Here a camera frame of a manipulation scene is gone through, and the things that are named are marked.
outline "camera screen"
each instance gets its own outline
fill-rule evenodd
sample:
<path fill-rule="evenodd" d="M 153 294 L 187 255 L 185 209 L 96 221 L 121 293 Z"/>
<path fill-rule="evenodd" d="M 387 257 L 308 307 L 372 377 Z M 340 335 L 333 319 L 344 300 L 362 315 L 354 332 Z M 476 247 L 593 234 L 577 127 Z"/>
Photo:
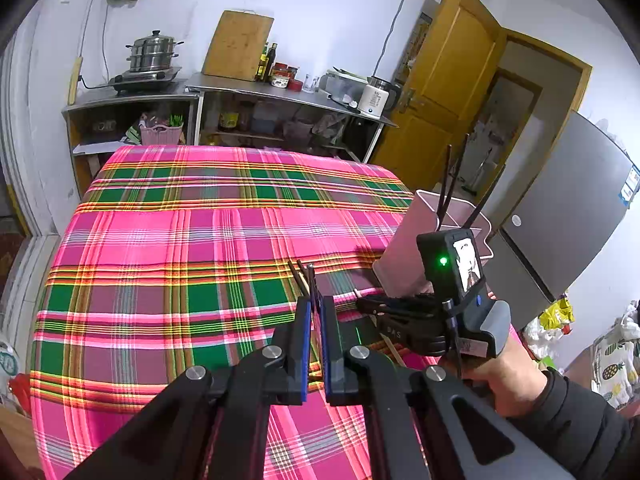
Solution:
<path fill-rule="evenodd" d="M 478 257 L 471 238 L 453 242 L 453 248 L 457 254 L 456 263 L 458 264 L 460 280 L 462 280 L 462 288 L 467 292 L 475 282 L 480 280 Z"/>

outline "person's arm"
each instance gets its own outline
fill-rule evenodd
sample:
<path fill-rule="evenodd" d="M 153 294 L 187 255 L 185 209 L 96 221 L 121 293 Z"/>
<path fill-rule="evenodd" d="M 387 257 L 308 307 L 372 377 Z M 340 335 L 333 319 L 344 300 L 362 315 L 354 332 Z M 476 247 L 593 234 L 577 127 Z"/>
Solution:
<path fill-rule="evenodd" d="M 498 413 L 578 480 L 638 477 L 640 424 L 556 371 L 538 370 L 516 340 L 497 358 L 465 358 L 463 367 L 464 378 L 488 382 Z"/>

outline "door handle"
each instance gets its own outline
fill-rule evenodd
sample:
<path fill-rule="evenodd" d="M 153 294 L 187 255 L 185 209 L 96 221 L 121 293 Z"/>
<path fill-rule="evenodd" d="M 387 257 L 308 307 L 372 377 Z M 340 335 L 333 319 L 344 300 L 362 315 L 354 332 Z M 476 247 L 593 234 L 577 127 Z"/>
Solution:
<path fill-rule="evenodd" d="M 404 114 L 406 112 L 406 109 L 409 107 L 409 103 L 414 97 L 414 94 L 415 88 L 408 88 L 407 90 L 402 92 L 400 99 L 398 100 L 398 112 L 400 112 L 401 114 Z"/>

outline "hand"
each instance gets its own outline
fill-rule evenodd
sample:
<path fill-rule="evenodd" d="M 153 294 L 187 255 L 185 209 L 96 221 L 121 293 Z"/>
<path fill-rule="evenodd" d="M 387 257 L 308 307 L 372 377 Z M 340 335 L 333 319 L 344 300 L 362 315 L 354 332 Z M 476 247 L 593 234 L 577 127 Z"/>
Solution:
<path fill-rule="evenodd" d="M 453 363 L 444 357 L 438 364 L 455 373 Z M 487 382 L 495 396 L 495 411 L 501 416 L 526 415 L 546 387 L 546 375 L 511 335 L 495 359 L 463 355 L 462 378 Z"/>

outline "yellow plastic bag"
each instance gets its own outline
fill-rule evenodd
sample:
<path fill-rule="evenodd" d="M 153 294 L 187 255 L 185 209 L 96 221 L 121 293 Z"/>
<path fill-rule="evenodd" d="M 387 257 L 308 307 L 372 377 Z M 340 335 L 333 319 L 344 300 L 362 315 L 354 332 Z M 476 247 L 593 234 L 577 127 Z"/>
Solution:
<path fill-rule="evenodd" d="M 540 314 L 540 325 L 545 330 L 562 328 L 563 325 L 574 321 L 574 308 L 564 296 Z"/>

